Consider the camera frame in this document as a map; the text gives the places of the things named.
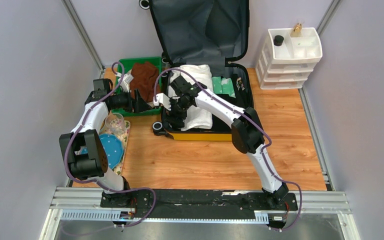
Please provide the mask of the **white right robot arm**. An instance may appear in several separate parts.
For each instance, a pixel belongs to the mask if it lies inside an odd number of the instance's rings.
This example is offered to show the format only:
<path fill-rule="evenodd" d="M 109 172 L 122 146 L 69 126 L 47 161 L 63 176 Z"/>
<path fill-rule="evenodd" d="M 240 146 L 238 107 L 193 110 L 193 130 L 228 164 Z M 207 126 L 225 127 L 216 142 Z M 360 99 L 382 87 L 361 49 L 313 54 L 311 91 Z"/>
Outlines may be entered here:
<path fill-rule="evenodd" d="M 266 205 L 273 210 L 285 203 L 289 193 L 287 183 L 278 175 L 268 154 L 269 137 L 264 131 L 256 110 L 242 108 L 229 103 L 210 91 L 204 84 L 191 84 L 182 76 L 170 83 L 175 97 L 164 93 L 155 96 L 154 104 L 162 104 L 169 112 L 184 117 L 191 107 L 210 112 L 231 129 L 233 146 L 248 156 L 252 162 L 265 194 Z"/>

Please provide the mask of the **yellow Pikachu hard-shell suitcase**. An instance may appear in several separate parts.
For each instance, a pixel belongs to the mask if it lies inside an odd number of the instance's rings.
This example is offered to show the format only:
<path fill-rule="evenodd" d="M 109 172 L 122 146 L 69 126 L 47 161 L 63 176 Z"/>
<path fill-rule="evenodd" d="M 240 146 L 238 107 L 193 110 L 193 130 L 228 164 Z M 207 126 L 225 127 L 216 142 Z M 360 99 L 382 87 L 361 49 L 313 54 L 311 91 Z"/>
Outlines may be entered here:
<path fill-rule="evenodd" d="M 170 64 L 164 71 L 167 87 L 161 93 L 170 98 L 176 96 L 170 86 L 176 79 L 170 82 L 172 71 L 183 72 L 198 82 L 180 66 L 209 65 L 212 77 L 231 78 L 235 96 L 246 94 L 248 107 L 254 109 L 248 72 L 236 64 L 248 49 L 247 0 L 151 0 L 149 9 Z M 165 122 L 166 110 L 163 108 L 161 121 L 152 126 L 157 136 L 187 141 L 232 141 L 231 129 L 226 133 L 201 128 L 174 130 Z"/>

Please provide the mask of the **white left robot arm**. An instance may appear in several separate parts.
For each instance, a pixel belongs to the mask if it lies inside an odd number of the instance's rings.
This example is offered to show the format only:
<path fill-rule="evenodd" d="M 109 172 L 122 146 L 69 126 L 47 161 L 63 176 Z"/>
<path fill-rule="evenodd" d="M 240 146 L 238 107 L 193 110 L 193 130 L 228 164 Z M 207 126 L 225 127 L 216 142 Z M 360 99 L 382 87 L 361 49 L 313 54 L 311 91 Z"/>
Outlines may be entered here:
<path fill-rule="evenodd" d="M 138 89 L 116 93 L 119 87 L 108 78 L 95 79 L 81 119 L 73 130 L 59 137 L 59 145 L 65 172 L 73 182 L 96 183 L 105 193 L 114 194 L 114 202 L 125 208 L 132 203 L 133 194 L 127 180 L 111 170 L 99 132 L 113 109 L 141 113 L 151 107 Z"/>

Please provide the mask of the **small black jar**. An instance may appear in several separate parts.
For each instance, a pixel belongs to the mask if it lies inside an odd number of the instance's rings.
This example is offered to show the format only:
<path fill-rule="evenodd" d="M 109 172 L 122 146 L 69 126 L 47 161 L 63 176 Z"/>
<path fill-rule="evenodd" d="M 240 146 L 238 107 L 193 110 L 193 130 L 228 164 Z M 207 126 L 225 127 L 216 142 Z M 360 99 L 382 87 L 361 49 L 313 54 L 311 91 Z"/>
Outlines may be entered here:
<path fill-rule="evenodd" d="M 284 43 L 285 38 L 282 35 L 275 35 L 273 38 L 273 45 L 280 47 Z"/>

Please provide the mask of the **brown towel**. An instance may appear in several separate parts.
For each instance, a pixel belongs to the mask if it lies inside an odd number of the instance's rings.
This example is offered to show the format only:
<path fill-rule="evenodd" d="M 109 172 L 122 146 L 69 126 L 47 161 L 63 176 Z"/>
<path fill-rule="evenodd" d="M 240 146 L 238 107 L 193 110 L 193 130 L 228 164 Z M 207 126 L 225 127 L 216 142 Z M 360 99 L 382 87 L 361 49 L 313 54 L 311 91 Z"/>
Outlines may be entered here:
<path fill-rule="evenodd" d="M 135 90 L 138 90 L 142 99 L 150 103 L 154 97 L 154 86 L 159 75 L 157 67 L 150 62 L 135 63 L 131 69 L 133 80 L 129 83 L 131 96 L 135 97 Z"/>

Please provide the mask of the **frosted gold pump bottle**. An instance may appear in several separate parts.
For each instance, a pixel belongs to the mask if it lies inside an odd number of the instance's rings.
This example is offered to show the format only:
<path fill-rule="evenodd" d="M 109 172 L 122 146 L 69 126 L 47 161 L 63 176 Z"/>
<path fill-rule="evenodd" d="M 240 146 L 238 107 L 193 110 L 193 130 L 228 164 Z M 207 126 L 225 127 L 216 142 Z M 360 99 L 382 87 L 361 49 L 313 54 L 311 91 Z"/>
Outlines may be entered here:
<path fill-rule="evenodd" d="M 303 28 L 303 25 L 301 22 L 296 23 L 290 32 L 290 37 L 291 38 L 301 37 L 302 36 L 302 28 Z"/>

